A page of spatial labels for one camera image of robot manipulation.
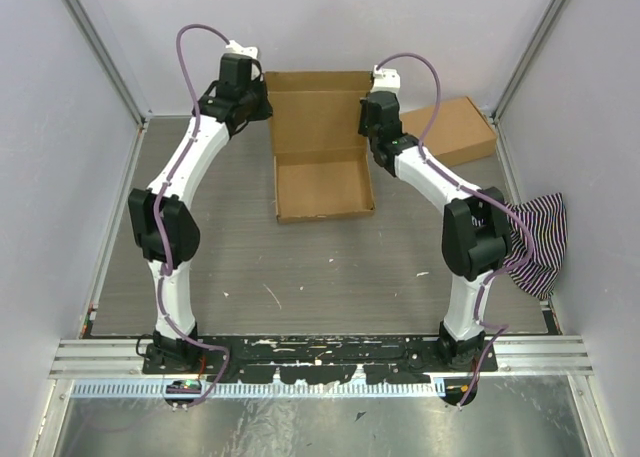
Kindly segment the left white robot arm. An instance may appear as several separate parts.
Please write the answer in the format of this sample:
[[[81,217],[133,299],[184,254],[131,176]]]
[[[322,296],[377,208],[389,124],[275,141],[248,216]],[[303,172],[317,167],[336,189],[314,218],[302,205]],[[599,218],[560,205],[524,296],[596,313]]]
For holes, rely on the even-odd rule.
[[[249,123],[272,115],[266,83],[253,53],[222,55],[219,76],[197,98],[184,137],[145,188],[127,205],[134,241],[151,272],[157,309],[148,361],[181,374],[194,371],[205,348],[198,340],[190,297],[190,267],[201,241],[191,206],[215,157]]]

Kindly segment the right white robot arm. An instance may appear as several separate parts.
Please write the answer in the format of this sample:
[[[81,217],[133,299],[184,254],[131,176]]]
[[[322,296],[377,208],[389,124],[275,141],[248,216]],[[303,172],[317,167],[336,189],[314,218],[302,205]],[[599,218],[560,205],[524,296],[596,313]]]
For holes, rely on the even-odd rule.
[[[359,133],[368,138],[376,164],[416,189],[442,216],[441,252],[452,287],[437,352],[447,369],[462,371],[482,352],[490,276],[511,252],[504,196],[495,187],[481,189],[465,181],[406,133],[390,91],[372,91],[361,99]]]

